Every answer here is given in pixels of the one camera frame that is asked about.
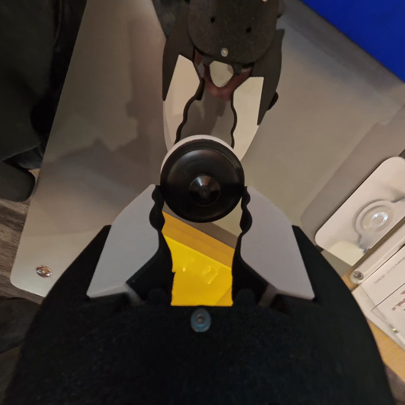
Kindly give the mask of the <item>black bottle lid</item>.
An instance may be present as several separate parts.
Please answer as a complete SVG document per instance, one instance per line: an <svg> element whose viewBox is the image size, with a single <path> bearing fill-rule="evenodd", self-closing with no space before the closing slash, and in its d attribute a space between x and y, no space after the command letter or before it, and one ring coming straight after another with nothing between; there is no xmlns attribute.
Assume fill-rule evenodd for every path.
<svg viewBox="0 0 405 405"><path fill-rule="evenodd" d="M160 170L160 189L169 209L180 218L207 223L220 220L238 205L245 174L233 149L208 135L176 143Z"/></svg>

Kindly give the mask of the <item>yellow plastic bin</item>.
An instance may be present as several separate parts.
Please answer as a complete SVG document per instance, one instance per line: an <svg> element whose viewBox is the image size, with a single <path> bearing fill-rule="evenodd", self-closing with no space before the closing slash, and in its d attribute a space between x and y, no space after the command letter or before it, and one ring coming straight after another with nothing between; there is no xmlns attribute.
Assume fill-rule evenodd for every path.
<svg viewBox="0 0 405 405"><path fill-rule="evenodd" d="M232 306L235 249L163 212L162 233L169 246L173 306Z"/></svg>

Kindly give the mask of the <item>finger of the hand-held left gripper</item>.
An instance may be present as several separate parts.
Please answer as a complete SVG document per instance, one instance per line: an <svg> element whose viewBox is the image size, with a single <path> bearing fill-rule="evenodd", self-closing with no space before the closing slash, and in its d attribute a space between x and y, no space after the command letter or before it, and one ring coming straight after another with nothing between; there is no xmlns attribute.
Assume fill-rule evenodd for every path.
<svg viewBox="0 0 405 405"><path fill-rule="evenodd" d="M235 89L231 98L234 124L231 146L238 159L246 154L258 130L263 77L249 77Z"/></svg>
<svg viewBox="0 0 405 405"><path fill-rule="evenodd" d="M179 55L163 101L163 124L167 150L181 139L191 104L200 96L203 80L194 62Z"/></svg>

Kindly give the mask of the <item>person's dark clothed torso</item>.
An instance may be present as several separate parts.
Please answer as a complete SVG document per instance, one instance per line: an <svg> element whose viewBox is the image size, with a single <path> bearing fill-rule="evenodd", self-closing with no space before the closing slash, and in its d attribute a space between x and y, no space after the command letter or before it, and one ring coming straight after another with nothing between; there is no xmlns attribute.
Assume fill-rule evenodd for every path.
<svg viewBox="0 0 405 405"><path fill-rule="evenodd" d="M86 3L0 2L1 161L42 165Z"/></svg>

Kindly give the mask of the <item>black office chair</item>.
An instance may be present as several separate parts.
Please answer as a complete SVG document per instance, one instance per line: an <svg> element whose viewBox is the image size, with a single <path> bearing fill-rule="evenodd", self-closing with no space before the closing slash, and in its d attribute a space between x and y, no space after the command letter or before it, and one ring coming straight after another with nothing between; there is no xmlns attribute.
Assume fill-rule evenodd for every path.
<svg viewBox="0 0 405 405"><path fill-rule="evenodd" d="M35 176L19 166L0 163L0 198L14 202L27 201L36 185Z"/></svg>

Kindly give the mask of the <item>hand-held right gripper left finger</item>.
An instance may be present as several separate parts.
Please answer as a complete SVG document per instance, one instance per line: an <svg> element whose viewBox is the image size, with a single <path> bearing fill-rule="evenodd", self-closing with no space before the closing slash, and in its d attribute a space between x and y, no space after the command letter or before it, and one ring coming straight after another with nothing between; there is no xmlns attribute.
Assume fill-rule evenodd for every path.
<svg viewBox="0 0 405 405"><path fill-rule="evenodd" d="M174 273L162 233L164 203L160 187L149 185L116 217L89 284L89 298L126 294L141 303L158 290L171 304Z"/></svg>

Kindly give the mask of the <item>printed instruction sheet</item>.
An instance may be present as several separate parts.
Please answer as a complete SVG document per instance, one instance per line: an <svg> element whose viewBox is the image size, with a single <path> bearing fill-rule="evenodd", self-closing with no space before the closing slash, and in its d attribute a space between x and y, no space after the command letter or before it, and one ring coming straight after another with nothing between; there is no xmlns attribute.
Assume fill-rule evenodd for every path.
<svg viewBox="0 0 405 405"><path fill-rule="evenodd" d="M361 284L371 312L404 346L405 248L402 247Z"/></svg>

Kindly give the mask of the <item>blue plastic bin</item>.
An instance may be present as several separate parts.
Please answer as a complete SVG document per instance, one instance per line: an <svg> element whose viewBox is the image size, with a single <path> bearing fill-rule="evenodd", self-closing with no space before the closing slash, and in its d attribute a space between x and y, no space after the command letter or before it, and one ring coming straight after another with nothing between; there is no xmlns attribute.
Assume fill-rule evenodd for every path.
<svg viewBox="0 0 405 405"><path fill-rule="evenodd" d="M402 81L405 80L403 0L304 0Z"/></svg>

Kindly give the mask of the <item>instruction sheet on stand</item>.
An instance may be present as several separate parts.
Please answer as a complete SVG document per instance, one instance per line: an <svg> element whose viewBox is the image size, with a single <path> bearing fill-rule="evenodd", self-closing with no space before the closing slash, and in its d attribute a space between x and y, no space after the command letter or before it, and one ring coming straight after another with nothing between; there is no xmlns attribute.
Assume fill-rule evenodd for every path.
<svg viewBox="0 0 405 405"><path fill-rule="evenodd" d="M349 268L342 279L367 318L383 361L404 380L404 346L371 312L361 284L405 247L405 161L384 160L315 233L323 252Z"/></svg>

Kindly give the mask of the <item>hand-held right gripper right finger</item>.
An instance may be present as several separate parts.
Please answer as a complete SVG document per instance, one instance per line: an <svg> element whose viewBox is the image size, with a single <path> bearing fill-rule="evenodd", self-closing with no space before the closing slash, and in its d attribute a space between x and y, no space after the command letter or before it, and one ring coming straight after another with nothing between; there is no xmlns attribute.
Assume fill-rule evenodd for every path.
<svg viewBox="0 0 405 405"><path fill-rule="evenodd" d="M243 191L241 209L232 305L270 307L280 295L312 301L315 293L287 216L250 186Z"/></svg>

